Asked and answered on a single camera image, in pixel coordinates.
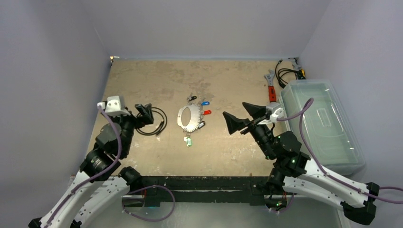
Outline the metal key organizer ring plate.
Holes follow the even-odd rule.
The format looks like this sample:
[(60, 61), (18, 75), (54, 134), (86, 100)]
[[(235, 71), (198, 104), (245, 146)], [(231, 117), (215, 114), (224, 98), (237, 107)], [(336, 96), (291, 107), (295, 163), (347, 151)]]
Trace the metal key organizer ring plate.
[[(188, 109), (190, 112), (190, 119), (187, 124), (182, 121), (183, 112)], [(199, 128), (199, 124), (202, 121), (202, 105), (199, 103), (188, 103), (179, 109), (177, 114), (177, 124), (185, 132), (192, 133)]]

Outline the key with black tag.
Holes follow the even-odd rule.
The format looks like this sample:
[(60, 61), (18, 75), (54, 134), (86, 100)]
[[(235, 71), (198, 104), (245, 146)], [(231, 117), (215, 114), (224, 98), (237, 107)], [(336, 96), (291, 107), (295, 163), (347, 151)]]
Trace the key with black tag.
[(196, 96), (196, 95), (193, 95), (192, 93), (187, 97), (187, 101), (188, 101), (188, 102), (193, 101), (193, 100), (196, 100), (196, 99), (197, 99), (197, 96)]

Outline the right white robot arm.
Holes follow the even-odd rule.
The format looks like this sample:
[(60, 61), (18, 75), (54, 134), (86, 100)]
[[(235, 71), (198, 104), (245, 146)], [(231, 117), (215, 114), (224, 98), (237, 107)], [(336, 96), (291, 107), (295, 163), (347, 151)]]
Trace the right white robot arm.
[(374, 201), (379, 194), (379, 185), (360, 183), (324, 167), (313, 152), (301, 151), (302, 144), (307, 143), (305, 139), (299, 141), (292, 131), (274, 136), (267, 128), (267, 124), (302, 118), (312, 103), (313, 99), (308, 99), (303, 109), (290, 117), (284, 117), (283, 108), (276, 102), (267, 106), (244, 102), (243, 106), (253, 120), (239, 119), (228, 112), (222, 114), (229, 134), (250, 133), (265, 158), (274, 160), (266, 182), (270, 192), (307, 196), (334, 206), (355, 223), (370, 225), (376, 214)]

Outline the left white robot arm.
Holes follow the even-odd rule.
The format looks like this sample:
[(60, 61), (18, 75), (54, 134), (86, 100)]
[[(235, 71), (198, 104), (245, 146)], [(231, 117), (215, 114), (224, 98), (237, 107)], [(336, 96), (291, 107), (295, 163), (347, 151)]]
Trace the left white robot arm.
[(137, 104), (139, 113), (133, 115), (116, 98), (98, 103), (97, 108), (108, 123), (62, 198), (46, 215), (34, 218), (29, 228), (86, 228), (117, 197), (141, 190), (141, 175), (135, 169), (125, 168), (119, 176), (113, 173), (128, 156), (134, 132), (153, 124), (154, 107)]

